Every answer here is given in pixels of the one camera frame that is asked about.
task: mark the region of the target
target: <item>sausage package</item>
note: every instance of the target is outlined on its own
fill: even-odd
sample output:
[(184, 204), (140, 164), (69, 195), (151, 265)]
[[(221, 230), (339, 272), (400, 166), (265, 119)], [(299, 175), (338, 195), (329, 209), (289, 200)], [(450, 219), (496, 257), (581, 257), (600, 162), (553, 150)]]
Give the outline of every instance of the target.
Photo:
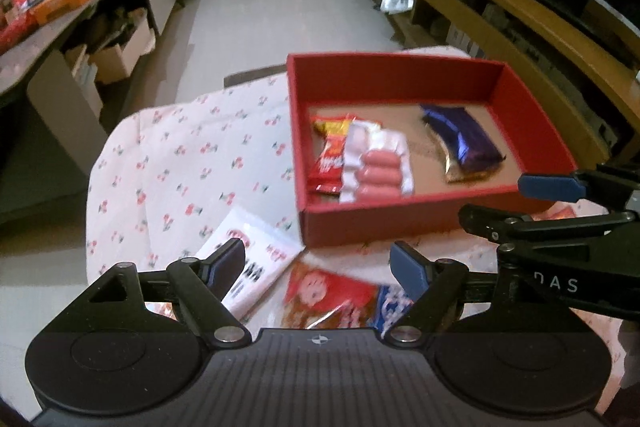
[(344, 144), (340, 203), (388, 200), (413, 193), (406, 136), (354, 121)]

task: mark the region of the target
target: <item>candy wrapper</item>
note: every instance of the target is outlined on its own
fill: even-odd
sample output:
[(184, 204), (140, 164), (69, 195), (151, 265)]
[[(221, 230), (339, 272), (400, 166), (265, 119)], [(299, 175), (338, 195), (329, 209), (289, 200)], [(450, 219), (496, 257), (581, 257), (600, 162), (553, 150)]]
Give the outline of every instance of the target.
[(244, 208), (235, 206), (195, 256), (206, 259), (233, 237), (244, 243), (246, 260), (242, 275), (222, 303), (240, 319), (304, 247)]
[(374, 327), (384, 333), (412, 302), (399, 286), (376, 286), (304, 263), (291, 271), (283, 328)]
[(311, 119), (315, 131), (324, 137), (324, 148), (308, 178), (308, 188), (312, 192), (335, 195), (340, 193), (342, 188), (342, 152), (349, 126), (355, 118), (354, 114), (345, 114), (333, 118), (314, 116)]
[(404, 134), (354, 121), (344, 146), (340, 203), (413, 193), (414, 177)]
[(421, 107), (422, 120), (443, 159), (447, 182), (484, 179), (500, 168), (505, 156), (464, 107)]
[(376, 314), (371, 326), (384, 337), (389, 328), (409, 310), (413, 303), (404, 293), (402, 286), (380, 286)]

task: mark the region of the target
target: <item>tablecloth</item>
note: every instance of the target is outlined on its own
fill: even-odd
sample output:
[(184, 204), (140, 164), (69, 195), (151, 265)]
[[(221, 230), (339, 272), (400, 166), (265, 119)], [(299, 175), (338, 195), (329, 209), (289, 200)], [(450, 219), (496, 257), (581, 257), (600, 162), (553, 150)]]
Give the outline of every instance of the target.
[[(205, 94), (190, 103), (145, 109), (117, 126), (90, 176), (89, 283), (119, 261), (132, 261), (139, 271), (158, 270), (194, 255), (235, 204), (300, 239), (286, 74)], [(602, 210), (581, 202), (574, 211), (586, 215)], [(476, 271), (497, 269), (495, 245), (462, 230), (405, 239), (430, 259), (458, 259)], [(386, 241), (314, 249), (303, 259), (357, 279), (397, 284), (388, 267), (389, 246)], [(284, 279), (286, 275), (253, 313), (254, 329), (278, 325)], [(483, 307), (468, 306), (465, 314)], [(620, 321), (582, 316), (606, 340), (614, 359), (603, 408), (623, 372)]]

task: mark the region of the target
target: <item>white floor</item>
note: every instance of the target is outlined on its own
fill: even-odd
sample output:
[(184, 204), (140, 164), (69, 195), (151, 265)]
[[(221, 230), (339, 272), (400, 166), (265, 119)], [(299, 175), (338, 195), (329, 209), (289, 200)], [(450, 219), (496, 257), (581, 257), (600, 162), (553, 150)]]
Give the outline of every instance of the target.
[[(223, 78), (281, 64), (292, 52), (393, 51), (371, 0), (187, 0), (174, 13), (134, 97), (136, 108), (187, 102)], [(0, 227), (0, 394), (27, 417), (40, 408), (25, 350), (86, 286), (82, 204)]]

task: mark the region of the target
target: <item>chocolate bar wrapper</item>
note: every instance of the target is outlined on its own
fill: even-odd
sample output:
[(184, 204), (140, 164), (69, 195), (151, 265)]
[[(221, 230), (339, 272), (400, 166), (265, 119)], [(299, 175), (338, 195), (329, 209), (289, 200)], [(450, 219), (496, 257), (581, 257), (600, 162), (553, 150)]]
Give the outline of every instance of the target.
[(491, 172), (500, 166), (504, 156), (464, 107), (422, 104), (421, 108), (424, 123), (442, 138), (462, 171)]
[(444, 166), (444, 179), (447, 183), (474, 182), (484, 180), (491, 176), (494, 170), (481, 172), (465, 172), (460, 168), (454, 153), (449, 150), (444, 140), (436, 133), (429, 124), (424, 125), (427, 135), (433, 141), (436, 155)]

